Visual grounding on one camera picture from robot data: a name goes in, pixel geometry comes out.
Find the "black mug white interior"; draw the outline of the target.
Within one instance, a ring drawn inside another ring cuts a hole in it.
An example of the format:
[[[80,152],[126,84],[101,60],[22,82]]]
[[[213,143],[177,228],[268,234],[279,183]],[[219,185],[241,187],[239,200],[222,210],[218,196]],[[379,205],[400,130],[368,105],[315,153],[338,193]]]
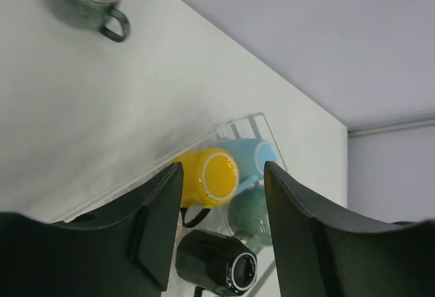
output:
[[[209,230],[193,230],[178,243],[177,275],[195,285],[195,296],[207,290],[218,296],[242,296],[256,282],[256,254],[242,241]]]

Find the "yellow enamel mug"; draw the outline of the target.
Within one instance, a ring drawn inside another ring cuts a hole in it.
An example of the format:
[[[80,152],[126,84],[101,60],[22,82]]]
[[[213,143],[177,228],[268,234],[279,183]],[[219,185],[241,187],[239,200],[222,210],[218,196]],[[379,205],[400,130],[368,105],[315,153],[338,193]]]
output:
[[[227,151],[188,150],[172,161],[181,163],[184,172],[180,207],[183,227],[197,226],[214,207],[235,196],[239,169]]]

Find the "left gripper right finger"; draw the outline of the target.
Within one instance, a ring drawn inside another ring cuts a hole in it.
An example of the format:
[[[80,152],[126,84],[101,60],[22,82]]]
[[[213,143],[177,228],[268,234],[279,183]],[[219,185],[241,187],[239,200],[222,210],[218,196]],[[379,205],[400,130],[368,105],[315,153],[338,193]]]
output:
[[[350,211],[275,162],[264,187],[282,296],[433,296],[434,220]]]

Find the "light blue mug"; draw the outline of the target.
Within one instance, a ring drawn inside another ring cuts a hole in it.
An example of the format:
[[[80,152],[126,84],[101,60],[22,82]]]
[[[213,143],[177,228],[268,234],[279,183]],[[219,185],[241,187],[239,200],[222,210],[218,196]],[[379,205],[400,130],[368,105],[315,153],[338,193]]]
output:
[[[227,139],[218,141],[214,147],[227,151],[238,166],[239,187],[237,194],[263,180],[264,164],[277,160],[274,146],[262,139]]]

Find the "teal speckled ceramic mug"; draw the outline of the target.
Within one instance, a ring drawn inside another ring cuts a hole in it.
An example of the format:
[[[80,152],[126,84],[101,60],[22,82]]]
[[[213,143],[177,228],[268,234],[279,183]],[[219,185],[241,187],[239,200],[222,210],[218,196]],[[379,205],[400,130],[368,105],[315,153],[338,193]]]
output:
[[[273,245],[263,186],[248,188],[231,200],[228,223],[234,236],[252,250]]]

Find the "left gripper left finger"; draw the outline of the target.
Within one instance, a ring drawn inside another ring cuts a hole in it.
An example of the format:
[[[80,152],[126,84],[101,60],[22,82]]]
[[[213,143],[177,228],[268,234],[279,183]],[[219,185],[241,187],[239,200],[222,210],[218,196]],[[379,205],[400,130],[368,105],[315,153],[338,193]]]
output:
[[[174,162],[71,222],[3,212],[1,295],[161,295],[169,284],[183,178]]]

